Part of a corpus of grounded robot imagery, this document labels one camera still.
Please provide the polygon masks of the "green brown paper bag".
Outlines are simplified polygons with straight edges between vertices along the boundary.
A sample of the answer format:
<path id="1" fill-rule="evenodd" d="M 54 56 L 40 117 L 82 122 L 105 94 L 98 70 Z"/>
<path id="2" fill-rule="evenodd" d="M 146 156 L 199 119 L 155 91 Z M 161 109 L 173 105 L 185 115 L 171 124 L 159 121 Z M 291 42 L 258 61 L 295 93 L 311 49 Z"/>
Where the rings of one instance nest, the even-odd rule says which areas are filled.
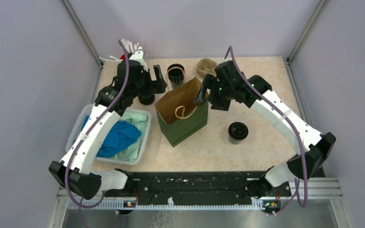
<path id="1" fill-rule="evenodd" d="M 177 146 L 201 128 L 208 121 L 208 94 L 204 102 L 195 102 L 201 89 L 201 81 L 194 77 L 173 89 L 155 103 L 155 110 L 161 132 L 172 147 Z"/>

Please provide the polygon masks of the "black cup lid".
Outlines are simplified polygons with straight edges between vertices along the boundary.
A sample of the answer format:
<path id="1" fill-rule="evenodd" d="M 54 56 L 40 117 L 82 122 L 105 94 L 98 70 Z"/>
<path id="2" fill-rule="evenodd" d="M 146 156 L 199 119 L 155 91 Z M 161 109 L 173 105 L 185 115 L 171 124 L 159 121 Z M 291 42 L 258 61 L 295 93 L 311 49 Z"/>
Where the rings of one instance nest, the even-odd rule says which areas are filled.
<path id="1" fill-rule="evenodd" d="M 233 122 L 228 127 L 228 134 L 231 139 L 242 141 L 248 134 L 248 127 L 242 122 Z"/>

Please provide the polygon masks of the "black printed coffee cup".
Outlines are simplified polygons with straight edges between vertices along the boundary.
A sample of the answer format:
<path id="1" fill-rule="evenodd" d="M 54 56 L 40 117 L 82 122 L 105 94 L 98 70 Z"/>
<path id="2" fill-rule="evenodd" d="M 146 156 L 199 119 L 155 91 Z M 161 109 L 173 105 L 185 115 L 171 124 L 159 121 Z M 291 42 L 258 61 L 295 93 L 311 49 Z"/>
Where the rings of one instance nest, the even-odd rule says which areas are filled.
<path id="1" fill-rule="evenodd" d="M 243 140 L 238 140 L 238 139 L 234 139 L 234 138 L 229 138 L 229 141 L 232 144 L 240 144 L 241 142 L 243 142 Z"/>

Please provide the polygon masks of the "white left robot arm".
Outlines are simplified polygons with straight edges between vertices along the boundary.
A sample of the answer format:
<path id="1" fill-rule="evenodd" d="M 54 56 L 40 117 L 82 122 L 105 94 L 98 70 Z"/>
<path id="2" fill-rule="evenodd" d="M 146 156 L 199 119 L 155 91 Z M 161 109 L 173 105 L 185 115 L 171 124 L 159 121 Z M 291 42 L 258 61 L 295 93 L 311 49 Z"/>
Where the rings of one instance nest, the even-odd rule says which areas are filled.
<path id="1" fill-rule="evenodd" d="M 90 116 L 70 150 L 52 161 L 49 172 L 59 185 L 67 189 L 70 198 L 78 195 L 85 200 L 98 193 L 116 190 L 121 196 L 133 192 L 131 177 L 122 170 L 92 172 L 92 165 L 111 128 L 121 119 L 135 98 L 145 105 L 154 101 L 155 94 L 166 91 L 161 67 L 145 69 L 137 60 L 122 61 L 110 85 L 103 87 L 94 101 Z"/>

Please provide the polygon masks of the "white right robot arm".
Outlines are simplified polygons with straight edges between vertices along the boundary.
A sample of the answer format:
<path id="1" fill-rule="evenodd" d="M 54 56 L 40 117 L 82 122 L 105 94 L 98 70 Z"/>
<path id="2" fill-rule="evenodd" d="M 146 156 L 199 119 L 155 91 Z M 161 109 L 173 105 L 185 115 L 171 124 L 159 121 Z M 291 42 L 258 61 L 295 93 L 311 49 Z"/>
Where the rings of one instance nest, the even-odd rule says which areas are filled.
<path id="1" fill-rule="evenodd" d="M 222 111 L 228 111 L 231 101 L 245 104 L 268 120 L 296 153 L 263 174 L 260 191 L 272 196 L 289 180 L 308 180 L 328 158 L 336 137 L 330 132 L 321 133 L 301 119 L 261 76 L 246 78 L 231 60 L 218 65 L 215 72 L 216 76 L 205 76 L 195 101 L 209 101 L 212 109 Z"/>

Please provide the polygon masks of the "cardboard cup carrier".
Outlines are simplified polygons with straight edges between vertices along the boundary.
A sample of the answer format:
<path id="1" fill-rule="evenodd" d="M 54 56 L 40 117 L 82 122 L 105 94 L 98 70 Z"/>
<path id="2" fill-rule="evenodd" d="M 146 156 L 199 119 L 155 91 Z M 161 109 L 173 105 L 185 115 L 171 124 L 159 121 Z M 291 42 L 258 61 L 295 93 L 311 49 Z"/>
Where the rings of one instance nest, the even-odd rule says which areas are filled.
<path id="1" fill-rule="evenodd" d="M 215 68 L 217 66 L 218 64 L 215 61 L 209 58 L 203 58 L 197 63 L 196 72 L 201 77 L 204 77 L 207 74 L 216 76 Z"/>

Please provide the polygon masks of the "blue cloth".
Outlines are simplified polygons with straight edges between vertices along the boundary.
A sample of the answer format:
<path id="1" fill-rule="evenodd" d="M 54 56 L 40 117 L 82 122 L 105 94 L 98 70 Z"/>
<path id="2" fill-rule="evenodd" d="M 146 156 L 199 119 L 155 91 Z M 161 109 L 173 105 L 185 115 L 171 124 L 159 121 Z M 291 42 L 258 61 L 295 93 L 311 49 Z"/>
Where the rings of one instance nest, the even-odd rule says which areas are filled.
<path id="1" fill-rule="evenodd" d="M 129 121 L 118 121 L 107 134 L 96 157 L 111 158 L 129 148 L 141 136 L 141 131 Z"/>

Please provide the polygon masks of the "mint green cloth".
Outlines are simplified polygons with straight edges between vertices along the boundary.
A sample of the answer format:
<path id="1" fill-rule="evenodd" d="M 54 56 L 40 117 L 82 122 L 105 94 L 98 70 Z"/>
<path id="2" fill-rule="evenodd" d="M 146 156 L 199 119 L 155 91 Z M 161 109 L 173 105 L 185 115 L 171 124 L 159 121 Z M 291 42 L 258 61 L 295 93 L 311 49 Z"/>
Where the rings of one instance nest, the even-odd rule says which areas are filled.
<path id="1" fill-rule="evenodd" d="M 129 121 L 141 131 L 139 139 L 133 143 L 129 148 L 117 154 L 114 158 L 116 163 L 134 165 L 137 164 L 145 151 L 147 134 L 150 128 L 149 115 L 141 110 L 127 111 L 121 120 Z"/>

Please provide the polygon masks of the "white plastic basket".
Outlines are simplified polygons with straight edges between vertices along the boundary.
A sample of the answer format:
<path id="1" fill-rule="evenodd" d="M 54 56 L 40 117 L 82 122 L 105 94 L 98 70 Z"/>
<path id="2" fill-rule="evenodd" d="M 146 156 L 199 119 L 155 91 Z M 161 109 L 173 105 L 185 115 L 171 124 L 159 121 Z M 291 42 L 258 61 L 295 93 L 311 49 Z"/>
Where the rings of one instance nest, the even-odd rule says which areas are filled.
<path id="1" fill-rule="evenodd" d="M 84 125 L 91 114 L 93 106 L 93 104 L 86 105 L 79 114 L 65 146 L 65 153 L 68 153 L 75 140 L 78 138 L 81 130 L 84 128 Z M 145 110 L 127 108 L 126 112 L 121 117 L 121 120 L 135 126 L 141 132 L 141 136 L 125 150 L 111 157 L 98 156 L 95 158 L 96 161 L 125 165 L 135 165 L 140 161 L 145 150 L 149 130 L 151 127 L 152 115 Z"/>

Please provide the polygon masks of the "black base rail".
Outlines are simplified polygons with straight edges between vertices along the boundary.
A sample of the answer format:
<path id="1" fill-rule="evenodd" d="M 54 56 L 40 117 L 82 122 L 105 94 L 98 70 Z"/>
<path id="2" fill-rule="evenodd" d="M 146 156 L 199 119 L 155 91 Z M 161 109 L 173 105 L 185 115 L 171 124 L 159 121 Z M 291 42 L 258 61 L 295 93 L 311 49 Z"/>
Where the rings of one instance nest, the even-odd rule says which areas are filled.
<path id="1" fill-rule="evenodd" d="M 106 197 L 142 197 L 161 193 L 232 193 L 234 196 L 291 196 L 289 182 L 278 187 L 259 184 L 264 171 L 128 172 L 124 189 L 107 190 Z"/>

